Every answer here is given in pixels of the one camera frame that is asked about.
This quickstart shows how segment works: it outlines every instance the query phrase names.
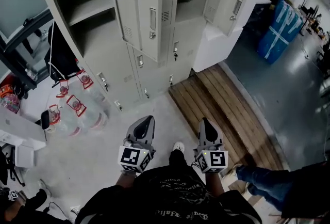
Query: person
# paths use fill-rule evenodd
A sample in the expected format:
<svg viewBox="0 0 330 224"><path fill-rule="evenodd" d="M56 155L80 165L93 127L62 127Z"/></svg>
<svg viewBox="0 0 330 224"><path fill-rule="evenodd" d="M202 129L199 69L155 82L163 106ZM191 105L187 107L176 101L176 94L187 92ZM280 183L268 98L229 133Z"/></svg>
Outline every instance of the person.
<svg viewBox="0 0 330 224"><path fill-rule="evenodd" d="M329 162L292 172L235 165L223 181L230 184L237 179L248 182L248 192L263 196L283 218L314 219L330 210Z"/></svg>
<svg viewBox="0 0 330 224"><path fill-rule="evenodd" d="M312 26L310 27L312 30L316 31L317 27L320 25L321 23L321 17L322 14L318 14L315 18L314 23L312 24Z"/></svg>
<svg viewBox="0 0 330 224"><path fill-rule="evenodd" d="M123 171L115 186L104 188L80 210L76 224L112 223L116 220L217 221L261 223L253 207L237 190L224 192L217 173L202 182L187 165L182 142L174 145L169 165L138 177Z"/></svg>
<svg viewBox="0 0 330 224"><path fill-rule="evenodd" d="M47 193L50 194L49 190L44 185L44 188L39 189L36 196L26 200L25 205L22 205L19 201L6 203L7 206L2 210L3 218L0 222L9 222L11 224L27 222L34 224L70 224L71 222L69 220L61 220L43 211L37 211L46 201Z"/></svg>

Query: locker handle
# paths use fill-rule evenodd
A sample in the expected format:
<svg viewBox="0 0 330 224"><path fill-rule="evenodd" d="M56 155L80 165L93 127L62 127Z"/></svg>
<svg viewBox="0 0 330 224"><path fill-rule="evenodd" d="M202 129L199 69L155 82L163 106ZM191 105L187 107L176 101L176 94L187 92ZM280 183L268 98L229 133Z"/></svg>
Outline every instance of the locker handle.
<svg viewBox="0 0 330 224"><path fill-rule="evenodd" d="M241 5L242 5L242 1L241 0L236 0L235 7L234 7L234 10L233 10L233 13L235 15L238 14L238 11L241 8Z"/></svg>
<svg viewBox="0 0 330 224"><path fill-rule="evenodd" d="M144 62L143 62L143 55L139 55L139 56L137 56L137 59L138 59L138 65L139 65L139 67L142 68L143 65L144 65Z"/></svg>
<svg viewBox="0 0 330 224"><path fill-rule="evenodd" d="M121 104L119 103L119 101L115 101L114 103L116 104L116 106L118 107L118 109L119 109L120 111L123 110L123 108L122 108Z"/></svg>
<svg viewBox="0 0 330 224"><path fill-rule="evenodd" d="M179 42L176 41L173 45L173 52L176 53L177 52L177 46L178 46Z"/></svg>
<svg viewBox="0 0 330 224"><path fill-rule="evenodd" d="M173 74L172 75L170 75L170 86L173 86Z"/></svg>
<svg viewBox="0 0 330 224"><path fill-rule="evenodd" d="M150 8L150 28L156 30L156 9Z"/></svg>
<svg viewBox="0 0 330 224"><path fill-rule="evenodd" d="M148 99L150 98L149 95L148 95L148 92L147 92L146 88L144 89L144 94L146 95L146 98L148 98Z"/></svg>
<svg viewBox="0 0 330 224"><path fill-rule="evenodd" d="M97 75L101 79L101 81L103 82L103 86L104 86L105 90L107 90L107 92L108 92L108 87L109 86L108 86L107 80L105 79L103 73L98 73Z"/></svg>

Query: black cable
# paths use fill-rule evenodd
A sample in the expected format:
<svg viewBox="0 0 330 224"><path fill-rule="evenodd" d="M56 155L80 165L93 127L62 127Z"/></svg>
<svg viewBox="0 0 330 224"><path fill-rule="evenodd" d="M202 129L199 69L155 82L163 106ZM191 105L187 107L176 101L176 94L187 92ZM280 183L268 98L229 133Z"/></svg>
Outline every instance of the black cable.
<svg viewBox="0 0 330 224"><path fill-rule="evenodd" d="M53 201L51 201L51 202L49 203L48 207L46 207L46 208L43 210L44 213L48 213L48 212L49 212L50 207L51 207L51 203L53 203L55 206L57 206L57 207L62 211L62 214L64 215L64 217L66 217L67 219L69 218L69 217L63 212L63 210L59 207L59 205L56 204L56 203L53 202Z"/></svg>

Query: blue bundle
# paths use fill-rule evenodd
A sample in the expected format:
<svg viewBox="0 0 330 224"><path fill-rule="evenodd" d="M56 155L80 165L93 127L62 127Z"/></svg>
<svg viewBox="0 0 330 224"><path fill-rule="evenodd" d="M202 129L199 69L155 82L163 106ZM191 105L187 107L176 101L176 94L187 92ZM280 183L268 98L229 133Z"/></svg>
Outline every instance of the blue bundle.
<svg viewBox="0 0 330 224"><path fill-rule="evenodd" d="M274 20L259 42L258 54L269 63L275 62L296 37L302 24L301 15L284 0L280 0L275 8Z"/></svg>

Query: wooden pallet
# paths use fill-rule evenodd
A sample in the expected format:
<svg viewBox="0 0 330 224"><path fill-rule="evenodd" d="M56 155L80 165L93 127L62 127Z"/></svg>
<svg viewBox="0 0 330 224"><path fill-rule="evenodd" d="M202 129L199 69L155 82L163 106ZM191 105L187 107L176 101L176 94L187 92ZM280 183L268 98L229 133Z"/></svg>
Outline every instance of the wooden pallet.
<svg viewBox="0 0 330 224"><path fill-rule="evenodd" d="M203 117L217 124L224 135L229 166L241 163L282 170L280 159L252 109L228 76L218 66L196 73L169 89L169 94L195 134ZM245 190L236 181L229 189ZM256 203L260 197L253 197Z"/></svg>

